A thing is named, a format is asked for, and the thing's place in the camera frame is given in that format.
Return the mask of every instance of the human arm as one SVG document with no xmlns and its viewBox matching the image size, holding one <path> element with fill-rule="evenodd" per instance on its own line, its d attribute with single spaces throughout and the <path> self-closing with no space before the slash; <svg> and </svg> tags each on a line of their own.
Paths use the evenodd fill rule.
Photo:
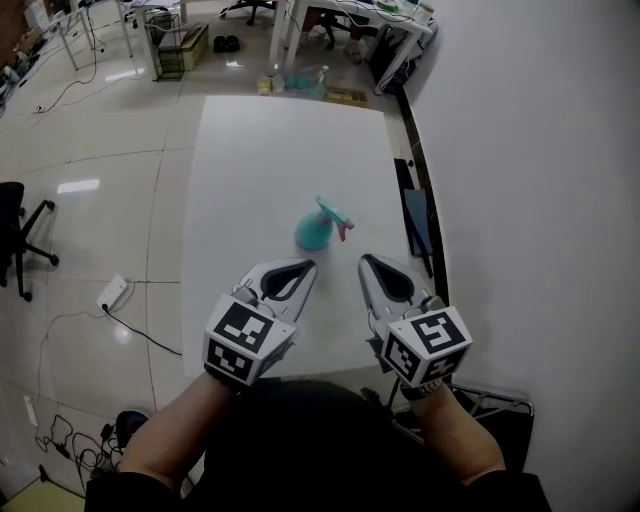
<svg viewBox="0 0 640 512">
<path fill-rule="evenodd" d="M 207 372 L 147 421 L 125 450 L 121 473 L 150 476 L 178 491 L 187 472 L 205 450 L 213 425 L 228 409 L 234 393 Z"/>
<path fill-rule="evenodd" d="M 422 437 L 464 485 L 505 469 L 493 436 L 458 403 L 445 384 L 411 403 Z"/>
</svg>

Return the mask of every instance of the teal spray bottle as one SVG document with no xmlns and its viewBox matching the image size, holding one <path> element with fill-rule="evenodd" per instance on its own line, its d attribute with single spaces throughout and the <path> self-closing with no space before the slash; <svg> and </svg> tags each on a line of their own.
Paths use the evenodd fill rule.
<svg viewBox="0 0 640 512">
<path fill-rule="evenodd" d="M 353 222 L 329 201 L 318 196 L 316 202 L 320 211 L 305 216 L 296 228 L 296 243 L 307 251 L 317 251 L 329 245 L 334 222 L 343 242 L 347 239 L 347 229 L 354 227 Z"/>
</svg>

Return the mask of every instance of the white tiled floor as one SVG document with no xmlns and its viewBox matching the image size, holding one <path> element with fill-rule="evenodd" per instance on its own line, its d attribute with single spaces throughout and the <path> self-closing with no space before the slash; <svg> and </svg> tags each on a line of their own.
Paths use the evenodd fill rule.
<svg viewBox="0 0 640 512">
<path fill-rule="evenodd" d="M 107 48 L 98 54 L 95 79 L 73 86 L 51 112 L 35 114 L 38 105 L 49 107 L 72 80 L 87 81 L 93 75 L 93 54 L 79 33 L 71 48 L 80 71 L 73 71 L 64 51 L 45 49 L 50 53 L 36 66 L 42 68 L 11 98 L 0 120 L 0 180 L 24 183 L 28 212 L 44 198 L 57 203 L 53 213 L 40 219 L 31 241 L 60 257 L 59 267 L 53 268 L 27 255 L 30 304 L 17 295 L 13 269 L 9 287 L 0 289 L 0 411 L 6 411 L 0 430 L 14 432 L 3 433 L 0 440 L 0 487 L 5 490 L 7 472 L 19 471 L 12 460 L 23 458 L 43 464 L 55 481 L 81 492 L 73 464 L 55 450 L 42 453 L 34 442 L 36 432 L 48 434 L 56 413 L 76 431 L 98 438 L 104 423 L 123 408 L 163 407 L 190 382 L 178 357 L 110 319 L 80 314 L 52 322 L 60 314 L 98 315 L 95 300 L 105 282 L 119 273 L 136 281 L 120 318 L 182 350 L 182 225 L 201 109 L 209 94 L 256 93 L 271 34 L 271 11 L 247 27 L 243 12 L 217 18 L 224 5 L 190 7 L 190 21 L 210 23 L 210 39 L 238 35 L 240 52 L 209 52 L 198 70 L 181 82 L 153 83 L 144 70 L 140 31 L 128 27 L 135 53 L 130 59 L 120 25 L 113 24 L 97 33 Z M 92 17 L 97 27 L 115 21 L 114 4 L 98 5 Z M 50 47 L 58 44 L 55 40 Z M 340 44 L 329 52 L 322 43 L 312 43 L 299 62 L 328 64 L 330 85 L 367 91 L 370 108 L 386 115 L 394 156 L 411 158 L 397 102 L 373 95 L 365 65 L 351 64 Z M 58 193 L 63 183 L 87 180 L 96 187 Z M 354 390 L 373 387 L 383 397 L 393 384 L 393 378 L 382 377 L 377 368 L 322 377 Z M 38 392 L 36 429 L 23 395 L 35 398 Z M 200 463 L 192 476 L 197 479 L 201 472 Z"/>
</svg>

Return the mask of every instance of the white wall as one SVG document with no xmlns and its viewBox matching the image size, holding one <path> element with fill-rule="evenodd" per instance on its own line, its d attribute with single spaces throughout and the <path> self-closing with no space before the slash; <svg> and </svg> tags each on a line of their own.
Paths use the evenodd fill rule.
<svg viewBox="0 0 640 512">
<path fill-rule="evenodd" d="M 406 86 L 452 303 L 459 378 L 527 393 L 527 470 L 556 511 L 640 496 L 640 3 L 432 0 Z"/>
</svg>

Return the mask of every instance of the cardboard box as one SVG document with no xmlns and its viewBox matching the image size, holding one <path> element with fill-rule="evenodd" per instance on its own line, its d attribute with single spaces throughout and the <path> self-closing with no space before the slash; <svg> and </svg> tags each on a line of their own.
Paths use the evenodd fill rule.
<svg viewBox="0 0 640 512">
<path fill-rule="evenodd" d="M 193 71 L 209 49 L 209 25 L 197 28 L 193 34 L 182 42 L 181 49 L 184 70 Z M 170 58 L 171 53 L 175 54 L 175 49 L 160 49 L 160 53 L 162 61 L 165 63 Z"/>
<path fill-rule="evenodd" d="M 362 91 L 356 91 L 354 89 L 327 87 L 327 95 L 324 99 L 329 103 L 367 108 L 367 95 Z"/>
</svg>

